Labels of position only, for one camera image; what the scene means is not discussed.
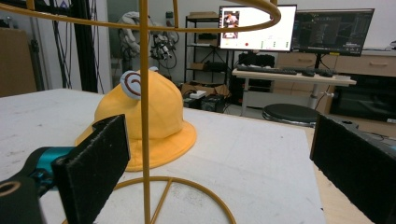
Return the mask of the monitor with white screen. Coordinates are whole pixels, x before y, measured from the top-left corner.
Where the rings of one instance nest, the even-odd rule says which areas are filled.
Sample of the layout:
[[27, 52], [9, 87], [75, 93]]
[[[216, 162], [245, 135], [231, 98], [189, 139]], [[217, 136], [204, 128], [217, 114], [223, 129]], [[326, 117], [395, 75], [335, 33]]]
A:
[[[247, 32], [222, 33], [221, 49], [290, 51], [296, 5], [279, 5], [280, 21], [269, 28]], [[270, 15], [254, 7], [220, 6], [219, 28], [238, 28], [270, 20]]]

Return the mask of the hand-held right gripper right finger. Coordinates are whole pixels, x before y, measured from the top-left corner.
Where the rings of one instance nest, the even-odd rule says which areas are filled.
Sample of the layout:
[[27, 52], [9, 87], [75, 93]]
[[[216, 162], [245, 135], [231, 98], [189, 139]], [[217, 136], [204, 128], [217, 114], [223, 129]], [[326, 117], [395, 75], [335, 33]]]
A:
[[351, 121], [318, 115], [310, 159], [374, 224], [396, 224], [396, 149]]

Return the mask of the black computer box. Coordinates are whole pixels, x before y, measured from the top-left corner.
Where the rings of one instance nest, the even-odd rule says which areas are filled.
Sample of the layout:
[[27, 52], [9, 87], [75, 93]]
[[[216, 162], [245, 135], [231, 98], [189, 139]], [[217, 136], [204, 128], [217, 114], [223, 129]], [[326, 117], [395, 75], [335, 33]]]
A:
[[257, 66], [275, 66], [275, 57], [272, 55], [264, 54], [259, 55], [253, 52], [242, 53], [238, 56], [238, 63], [244, 65], [257, 65]]

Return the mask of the flat cardboard box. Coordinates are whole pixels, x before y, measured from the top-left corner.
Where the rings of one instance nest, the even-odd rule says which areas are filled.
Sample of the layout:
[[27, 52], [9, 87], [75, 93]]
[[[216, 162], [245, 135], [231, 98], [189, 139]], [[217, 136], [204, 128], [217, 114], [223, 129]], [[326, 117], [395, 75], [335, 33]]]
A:
[[191, 12], [187, 18], [192, 19], [192, 20], [198, 20], [198, 19], [215, 19], [219, 15], [214, 12], [214, 11], [195, 11]]

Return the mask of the black metal shelf rack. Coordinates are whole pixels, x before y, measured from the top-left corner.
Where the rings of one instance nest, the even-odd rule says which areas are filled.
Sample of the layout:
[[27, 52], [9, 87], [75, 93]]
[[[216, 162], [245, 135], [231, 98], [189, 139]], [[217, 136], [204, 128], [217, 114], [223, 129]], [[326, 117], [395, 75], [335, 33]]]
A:
[[228, 83], [230, 51], [219, 47], [219, 38], [219, 34], [201, 31], [185, 34], [185, 82]]

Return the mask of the monitor with dark screen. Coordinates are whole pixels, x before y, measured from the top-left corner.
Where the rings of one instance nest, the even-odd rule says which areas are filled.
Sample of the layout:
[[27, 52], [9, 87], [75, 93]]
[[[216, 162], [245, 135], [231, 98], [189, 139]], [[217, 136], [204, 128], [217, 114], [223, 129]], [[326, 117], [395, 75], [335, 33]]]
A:
[[291, 50], [359, 57], [374, 12], [373, 8], [298, 10]]

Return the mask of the black equipment case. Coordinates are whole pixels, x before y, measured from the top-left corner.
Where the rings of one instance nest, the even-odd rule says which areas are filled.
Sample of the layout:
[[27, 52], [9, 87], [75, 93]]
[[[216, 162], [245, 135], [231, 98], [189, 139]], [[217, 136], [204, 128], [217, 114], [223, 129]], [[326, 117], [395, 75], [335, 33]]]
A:
[[187, 108], [222, 113], [225, 108], [225, 100], [223, 95], [214, 95], [214, 94], [200, 99], [192, 99], [190, 97], [184, 97], [183, 106]]

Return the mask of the black glass-front cabinet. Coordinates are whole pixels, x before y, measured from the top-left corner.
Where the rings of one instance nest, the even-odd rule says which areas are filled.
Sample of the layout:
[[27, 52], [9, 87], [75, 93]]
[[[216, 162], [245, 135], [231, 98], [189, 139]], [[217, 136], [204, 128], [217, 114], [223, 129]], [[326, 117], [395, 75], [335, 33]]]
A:
[[351, 75], [355, 85], [336, 86], [330, 113], [396, 123], [396, 77]]

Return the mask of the open cardboard box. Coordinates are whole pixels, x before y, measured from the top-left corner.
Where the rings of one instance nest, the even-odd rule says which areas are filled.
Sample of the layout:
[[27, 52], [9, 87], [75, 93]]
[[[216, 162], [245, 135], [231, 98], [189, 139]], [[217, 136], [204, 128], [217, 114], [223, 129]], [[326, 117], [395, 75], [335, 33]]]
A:
[[230, 96], [228, 87], [223, 83], [204, 83], [198, 81], [190, 81], [183, 83], [181, 86], [181, 94], [193, 93], [196, 91], [205, 91], [207, 95], [219, 94], [225, 98]]

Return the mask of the black round stool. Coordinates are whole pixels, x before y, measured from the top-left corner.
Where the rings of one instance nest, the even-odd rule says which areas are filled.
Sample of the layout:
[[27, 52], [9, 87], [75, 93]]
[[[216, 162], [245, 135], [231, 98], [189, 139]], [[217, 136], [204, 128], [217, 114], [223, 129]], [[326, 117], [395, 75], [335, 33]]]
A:
[[272, 104], [263, 108], [262, 116], [272, 121], [314, 127], [318, 111], [302, 105]]

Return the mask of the black metal frame stand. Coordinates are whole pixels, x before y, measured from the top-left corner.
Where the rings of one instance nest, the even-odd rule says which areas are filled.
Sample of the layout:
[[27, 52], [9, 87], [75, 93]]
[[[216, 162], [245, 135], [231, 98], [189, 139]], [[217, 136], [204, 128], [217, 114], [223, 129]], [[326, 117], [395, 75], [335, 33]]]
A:
[[[49, 0], [50, 11], [55, 14], [72, 16], [78, 19], [91, 17], [89, 0]], [[64, 88], [71, 88], [71, 72], [66, 65], [66, 56], [59, 33], [59, 22], [52, 22], [55, 45], [57, 48], [58, 61], [61, 68], [61, 78]], [[96, 67], [92, 28], [88, 25], [75, 24], [75, 39], [78, 54], [78, 69], [81, 88], [84, 91], [98, 92], [98, 79]]]

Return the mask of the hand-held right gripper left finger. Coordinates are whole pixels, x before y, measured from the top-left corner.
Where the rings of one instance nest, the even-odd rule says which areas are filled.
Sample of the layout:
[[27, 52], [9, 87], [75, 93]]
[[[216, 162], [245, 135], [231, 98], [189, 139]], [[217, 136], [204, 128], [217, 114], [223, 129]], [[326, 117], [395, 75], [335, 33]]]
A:
[[99, 120], [75, 147], [47, 147], [31, 177], [41, 193], [55, 187], [68, 224], [92, 224], [130, 159], [124, 115]]

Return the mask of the yellow metal hat stand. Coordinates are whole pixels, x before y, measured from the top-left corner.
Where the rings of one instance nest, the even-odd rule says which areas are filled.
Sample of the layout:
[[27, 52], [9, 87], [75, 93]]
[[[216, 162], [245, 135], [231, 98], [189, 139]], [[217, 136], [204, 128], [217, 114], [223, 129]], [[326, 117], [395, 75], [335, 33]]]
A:
[[[173, 7], [175, 11], [175, 27], [159, 27], [149, 26], [149, 0], [139, 0], [139, 13], [140, 13], [140, 24], [138, 26], [130, 26], [130, 28], [138, 29], [141, 38], [141, 55], [147, 57], [149, 55], [148, 44], [149, 44], [149, 30], [159, 31], [176, 31], [183, 33], [194, 32], [192, 28], [179, 28], [178, 27], [178, 11], [177, 11], [177, 0], [173, 1]], [[208, 33], [226, 33], [231, 31], [243, 32], [257, 29], [265, 29], [274, 26], [280, 21], [281, 15], [277, 8], [277, 0], [227, 0], [229, 2], [235, 2], [237, 4], [255, 7], [260, 11], [266, 12], [270, 15], [271, 20], [255, 25], [239, 28], [209, 28], [209, 29], [197, 29], [197, 32], [208, 32]], [[17, 14], [22, 14], [31, 17], [38, 17], [41, 19], [48, 19], [53, 21], [67, 21], [81, 25], [94, 25], [94, 26], [105, 26], [112, 28], [128, 28], [128, 25], [105, 22], [105, 21], [92, 21], [88, 19], [77, 19], [66, 16], [52, 15], [49, 13], [38, 12], [35, 10], [35, 0], [26, 0], [27, 8], [14, 7], [11, 5], [0, 3], [0, 10], [5, 10]], [[149, 182], [149, 63], [142, 60], [140, 62], [141, 71], [141, 91], [143, 93], [141, 112], [142, 112], [142, 159], [143, 159], [143, 189], [144, 189], [144, 219], [145, 224], [150, 224], [150, 182]]]

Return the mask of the yellow bucket hat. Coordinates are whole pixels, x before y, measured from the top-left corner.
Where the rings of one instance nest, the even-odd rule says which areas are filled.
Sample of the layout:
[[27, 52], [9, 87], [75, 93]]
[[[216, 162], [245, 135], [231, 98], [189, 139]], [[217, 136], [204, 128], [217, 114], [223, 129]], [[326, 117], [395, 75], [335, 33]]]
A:
[[[143, 169], [141, 130], [141, 74], [127, 71], [120, 83], [99, 102], [96, 121], [123, 114], [126, 119], [131, 159], [126, 170]], [[151, 67], [148, 70], [149, 166], [159, 167], [187, 153], [197, 132], [183, 118], [183, 98], [176, 85]]]

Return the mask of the black keyboard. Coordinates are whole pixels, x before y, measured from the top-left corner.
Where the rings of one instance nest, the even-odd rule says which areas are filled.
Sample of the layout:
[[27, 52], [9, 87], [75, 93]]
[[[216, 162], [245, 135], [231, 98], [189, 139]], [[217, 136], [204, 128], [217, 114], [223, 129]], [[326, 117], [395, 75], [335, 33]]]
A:
[[238, 64], [235, 68], [237, 71], [246, 71], [246, 72], [258, 72], [258, 73], [282, 74], [282, 75], [294, 75], [294, 76], [298, 74], [295, 70], [244, 66], [241, 64]]
[[293, 70], [297, 73], [301, 73], [306, 77], [313, 77], [314, 75], [319, 75], [321, 77], [332, 77], [336, 75], [337, 72], [332, 69], [321, 69], [321, 68], [311, 68], [311, 67], [286, 67], [286, 70]]

